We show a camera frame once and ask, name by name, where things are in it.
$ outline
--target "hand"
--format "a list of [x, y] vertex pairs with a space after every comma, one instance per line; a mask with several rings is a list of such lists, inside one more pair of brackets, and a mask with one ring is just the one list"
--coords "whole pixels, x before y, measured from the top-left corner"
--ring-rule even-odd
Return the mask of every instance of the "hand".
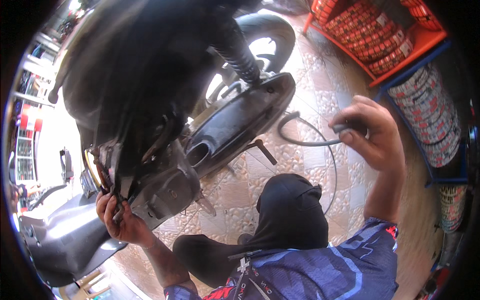
[[328, 126], [348, 120], [358, 120], [367, 126], [369, 138], [355, 130], [344, 130], [339, 139], [357, 151], [373, 169], [393, 171], [405, 168], [398, 127], [386, 108], [367, 97], [354, 96], [352, 104], [336, 114]]
[[121, 220], [116, 223], [113, 216], [118, 212], [117, 197], [112, 196], [111, 193], [103, 195], [101, 192], [96, 197], [96, 213], [107, 227], [111, 237], [141, 247], [151, 246], [155, 241], [155, 236], [145, 221], [132, 213], [127, 201], [123, 201], [122, 206], [120, 209]]

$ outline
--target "blue jersey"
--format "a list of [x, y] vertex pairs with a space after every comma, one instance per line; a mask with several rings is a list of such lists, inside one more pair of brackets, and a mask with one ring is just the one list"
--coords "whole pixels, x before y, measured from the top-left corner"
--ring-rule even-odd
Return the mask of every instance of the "blue jersey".
[[[251, 275], [234, 270], [226, 285], [204, 300], [391, 299], [398, 288], [396, 236], [395, 224], [369, 218], [337, 247], [261, 251], [250, 257]], [[168, 300], [201, 299], [180, 286], [164, 293]]]

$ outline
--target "cable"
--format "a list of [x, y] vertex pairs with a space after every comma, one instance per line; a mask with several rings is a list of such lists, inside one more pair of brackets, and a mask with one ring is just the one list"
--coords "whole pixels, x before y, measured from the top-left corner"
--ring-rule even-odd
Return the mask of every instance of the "cable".
[[[333, 189], [333, 195], [332, 195], [332, 200], [330, 200], [330, 204], [328, 205], [327, 207], [327, 210], [325, 210], [324, 212], [324, 215], [326, 215], [328, 213], [328, 211], [330, 210], [330, 207], [332, 206], [332, 203], [333, 201], [335, 200], [335, 194], [336, 194], [336, 187], [337, 187], [337, 181], [338, 181], [338, 174], [337, 174], [337, 171], [336, 171], [336, 162], [335, 162], [335, 156], [333, 155], [333, 151], [332, 151], [332, 147], [330, 147], [331, 145], [334, 145], [334, 144], [338, 144], [340, 143], [340, 140], [339, 139], [336, 139], [336, 140], [331, 140], [331, 141], [327, 141], [327, 139], [325, 139], [324, 135], [320, 132], [320, 130], [318, 130], [318, 128], [316, 128], [315, 126], [313, 126], [310, 122], [308, 122], [307, 120], [303, 119], [303, 118], [300, 118], [300, 113], [298, 111], [295, 111], [295, 112], [287, 112], [286, 113], [288, 114], [287, 116], [285, 116], [282, 120], [280, 120], [280, 122], [278, 123], [278, 127], [277, 127], [277, 131], [278, 131], [278, 134], [280, 135], [280, 137], [282, 139], [284, 139], [285, 141], [289, 142], [289, 143], [292, 143], [292, 144], [295, 144], [295, 145], [300, 145], [300, 146], [306, 146], [306, 147], [322, 147], [322, 146], [327, 146], [328, 147], [328, 150], [330, 150], [330, 154], [332, 155], [332, 159], [333, 159], [333, 168], [335, 170], [335, 187]], [[302, 142], [302, 141], [296, 141], [296, 140], [293, 140], [287, 136], [285, 136], [283, 133], [282, 133], [282, 128], [285, 126], [285, 124], [287, 124], [288, 122], [290, 122], [291, 120], [293, 119], [299, 119], [300, 121], [302, 121], [303, 123], [305, 123], [307, 126], [309, 126], [310, 128], [312, 128], [313, 130], [315, 130], [316, 133], [318, 133], [324, 140], [324, 142]]]

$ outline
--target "motorcycle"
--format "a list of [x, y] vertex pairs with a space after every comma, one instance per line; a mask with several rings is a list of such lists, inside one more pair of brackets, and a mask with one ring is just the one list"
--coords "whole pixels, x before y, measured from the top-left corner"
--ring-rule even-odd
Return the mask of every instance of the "motorcycle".
[[[273, 15], [234, 19], [244, 5], [256, 2], [105, 0], [75, 34], [49, 101], [62, 87], [81, 136], [85, 193], [46, 220], [19, 218], [49, 286], [78, 280], [126, 246], [96, 215], [93, 168], [100, 189], [153, 230], [194, 203], [215, 215], [199, 179], [244, 150], [257, 146], [276, 163], [262, 141], [251, 142], [293, 98], [293, 77], [280, 70], [295, 34]], [[261, 38], [275, 43], [273, 54], [252, 55], [249, 44]], [[216, 74], [222, 82], [207, 97]]]

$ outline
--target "shock absorber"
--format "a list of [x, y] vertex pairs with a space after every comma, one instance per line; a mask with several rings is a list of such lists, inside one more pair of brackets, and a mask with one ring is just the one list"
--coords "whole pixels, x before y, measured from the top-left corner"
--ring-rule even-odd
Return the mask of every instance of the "shock absorber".
[[249, 84], [259, 84], [260, 69], [232, 14], [225, 7], [214, 9], [210, 45]]

